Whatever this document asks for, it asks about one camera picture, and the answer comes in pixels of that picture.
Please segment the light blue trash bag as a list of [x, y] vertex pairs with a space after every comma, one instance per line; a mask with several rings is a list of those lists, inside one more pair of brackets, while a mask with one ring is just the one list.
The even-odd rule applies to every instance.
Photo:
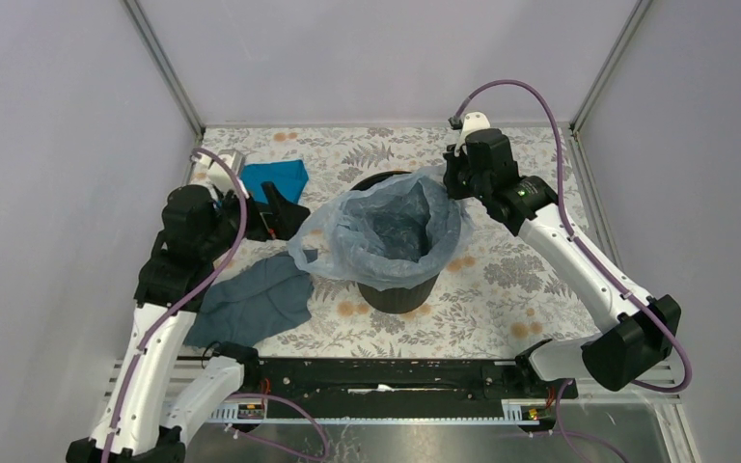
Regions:
[[298, 269], [377, 290], [437, 276], [467, 246], [474, 223], [450, 198], [444, 168], [394, 174], [317, 208], [288, 241]]

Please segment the black plastic trash bin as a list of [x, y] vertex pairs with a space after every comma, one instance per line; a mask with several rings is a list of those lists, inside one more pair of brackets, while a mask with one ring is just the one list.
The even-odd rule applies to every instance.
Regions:
[[[375, 174], [357, 182], [350, 190], [366, 191], [390, 177], [405, 174], [407, 174], [407, 171], [388, 171]], [[360, 283], [357, 283], [356, 286], [365, 301], [377, 311], [388, 314], [406, 314], [415, 311], [427, 300], [438, 277], [439, 275], [436, 274], [431, 279], [412, 288], [395, 287], [379, 290]]]

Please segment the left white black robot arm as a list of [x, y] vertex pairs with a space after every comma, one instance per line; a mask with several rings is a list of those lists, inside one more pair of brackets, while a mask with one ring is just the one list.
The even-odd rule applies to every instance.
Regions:
[[229, 395], [260, 386], [256, 344], [309, 320], [312, 281], [286, 255], [219, 280], [243, 240], [281, 239], [274, 218], [300, 224], [307, 217], [272, 183], [263, 190], [263, 204], [239, 185], [170, 193], [139, 273], [117, 385], [91, 435], [69, 445], [67, 461], [182, 461]]

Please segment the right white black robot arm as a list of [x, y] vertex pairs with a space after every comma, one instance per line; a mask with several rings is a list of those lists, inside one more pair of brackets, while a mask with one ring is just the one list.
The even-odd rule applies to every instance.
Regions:
[[497, 128], [462, 130], [444, 154], [453, 199], [475, 198], [494, 221], [541, 254], [587, 308], [599, 332], [543, 341], [519, 356], [514, 375], [523, 395], [538, 397], [554, 380], [590, 377], [609, 391], [640, 376], [673, 351], [682, 316], [670, 296], [654, 298], [622, 272], [569, 220], [553, 188], [522, 176], [508, 136]]

